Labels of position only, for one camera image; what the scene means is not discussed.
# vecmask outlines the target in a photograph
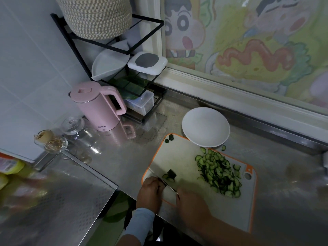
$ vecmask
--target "white cutting board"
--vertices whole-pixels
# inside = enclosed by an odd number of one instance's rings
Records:
[[[214,217],[250,232],[256,192],[256,172],[253,167],[220,152],[230,162],[231,167],[234,164],[241,166],[240,182],[242,187],[240,187],[241,195],[239,198],[230,198],[216,193],[208,183],[197,180],[200,172],[195,157],[198,154],[203,155],[200,147],[185,137],[177,134],[173,134],[173,136],[174,139],[169,143],[164,142],[165,139],[169,139],[169,135],[163,139],[141,182],[143,183],[147,177],[154,176],[154,173],[162,177],[163,174],[172,169],[176,173],[176,177],[174,183],[170,182],[171,187],[182,186],[199,193],[206,201]],[[250,180],[245,178],[245,173],[250,174]],[[163,190],[162,199],[176,206],[175,193],[170,188]]]

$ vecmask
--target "wet wipes box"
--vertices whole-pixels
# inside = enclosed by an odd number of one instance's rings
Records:
[[[128,67],[150,75],[158,75],[167,64],[167,59],[153,53],[139,52],[128,62]]]

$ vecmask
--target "gray wall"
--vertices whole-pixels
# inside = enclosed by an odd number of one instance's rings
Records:
[[[81,115],[68,92],[88,81],[50,13],[62,14],[55,0],[0,0],[0,151],[30,161],[42,152],[35,133]],[[79,48],[91,65],[103,50]]]

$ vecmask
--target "white bowl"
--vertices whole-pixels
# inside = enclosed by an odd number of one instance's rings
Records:
[[[220,112],[207,107],[199,107],[185,114],[182,120],[182,130],[194,144],[215,148],[228,139],[230,125]]]
[[[111,45],[113,47],[129,50],[128,40],[123,40]],[[92,79],[99,81],[105,77],[118,73],[128,63],[130,55],[105,49],[98,54],[92,64]]]

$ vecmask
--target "woven basket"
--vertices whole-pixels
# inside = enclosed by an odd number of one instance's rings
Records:
[[[71,30],[79,37],[104,40],[129,29],[129,0],[56,0]]]

